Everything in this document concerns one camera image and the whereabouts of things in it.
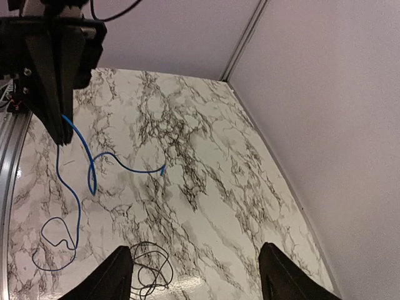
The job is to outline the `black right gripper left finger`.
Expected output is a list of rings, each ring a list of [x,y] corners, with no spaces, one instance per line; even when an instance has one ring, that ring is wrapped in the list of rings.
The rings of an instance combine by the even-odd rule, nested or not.
[[[119,246],[60,299],[130,299],[133,265],[130,249]]]

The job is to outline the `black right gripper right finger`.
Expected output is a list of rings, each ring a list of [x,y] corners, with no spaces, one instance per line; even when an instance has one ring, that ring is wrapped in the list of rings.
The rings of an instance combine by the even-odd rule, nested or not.
[[[262,296],[282,300],[336,300],[338,297],[314,282],[275,244],[266,242],[259,254]]]

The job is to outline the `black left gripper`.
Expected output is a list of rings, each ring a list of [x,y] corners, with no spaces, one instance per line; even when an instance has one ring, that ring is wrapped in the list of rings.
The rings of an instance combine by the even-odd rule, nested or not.
[[[106,33],[90,19],[1,18],[1,78],[23,77],[27,106],[57,145],[71,142],[63,116],[73,120],[73,89],[89,85]]]

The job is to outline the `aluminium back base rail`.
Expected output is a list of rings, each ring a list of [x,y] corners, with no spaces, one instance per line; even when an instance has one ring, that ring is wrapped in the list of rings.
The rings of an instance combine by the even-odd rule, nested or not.
[[[286,187],[289,189],[290,194],[292,199],[294,200],[294,202],[296,203],[297,209],[298,211],[301,213],[302,218],[304,220],[304,222],[306,223],[306,227],[309,231],[309,233],[312,236],[312,240],[314,242],[314,247],[316,250],[318,250],[319,253],[319,257],[321,259],[321,261],[323,262],[325,268],[326,268],[326,272],[327,275],[329,276],[329,279],[331,280],[331,284],[332,284],[332,293],[335,294],[337,297],[339,298],[343,298],[343,295],[340,292],[340,288],[337,284],[337,281],[334,277],[333,271],[331,269],[331,267],[328,264],[328,260],[326,258],[326,255],[321,247],[321,243],[318,241],[318,238],[316,236],[316,232],[312,227],[312,224],[304,210],[304,206],[301,204],[298,195],[296,194],[292,184],[289,182],[288,177],[286,176],[286,173],[284,172],[282,166],[280,165],[276,155],[274,154],[273,150],[271,149],[271,146],[269,145],[268,141],[266,140],[266,138],[264,137],[262,131],[260,130],[259,126],[256,124],[256,121],[254,120],[254,118],[251,116],[251,113],[249,112],[249,109],[246,107],[244,101],[241,99],[240,95],[236,92],[235,88],[233,87],[233,85],[227,81],[226,82],[229,86],[229,88],[231,89],[231,91],[234,93],[235,97],[237,98],[237,100],[239,101],[239,103],[241,104],[241,106],[243,107],[243,109],[245,110],[247,117],[249,118],[249,120],[251,121],[252,125],[254,126],[255,130],[257,131],[257,133],[259,134],[260,138],[262,139],[264,145],[266,146],[268,153],[271,157],[271,159],[274,161],[274,165],[276,166],[276,168],[279,170],[279,175],[280,177],[284,180]]]

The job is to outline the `aluminium front table frame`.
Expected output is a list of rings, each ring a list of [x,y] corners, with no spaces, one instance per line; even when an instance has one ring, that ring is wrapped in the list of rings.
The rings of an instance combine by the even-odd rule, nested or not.
[[[32,113],[7,112],[15,84],[1,88],[1,299],[9,299],[8,237],[14,185]]]

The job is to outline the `aluminium left corner post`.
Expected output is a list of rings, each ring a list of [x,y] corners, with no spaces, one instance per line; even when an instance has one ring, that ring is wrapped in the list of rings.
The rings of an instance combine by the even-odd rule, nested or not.
[[[222,82],[229,82],[231,76],[233,75],[233,72],[238,65],[238,62],[241,58],[241,56],[244,53],[244,50],[247,46],[247,44],[250,42],[256,28],[258,25],[258,22],[263,15],[266,7],[268,5],[268,0],[259,0],[257,2],[256,8],[251,14],[251,17],[249,18],[249,21],[246,24],[246,27],[244,28],[244,31],[240,35],[240,38],[238,39],[233,52],[228,59],[228,62],[226,64],[226,67],[224,68],[219,80]]]

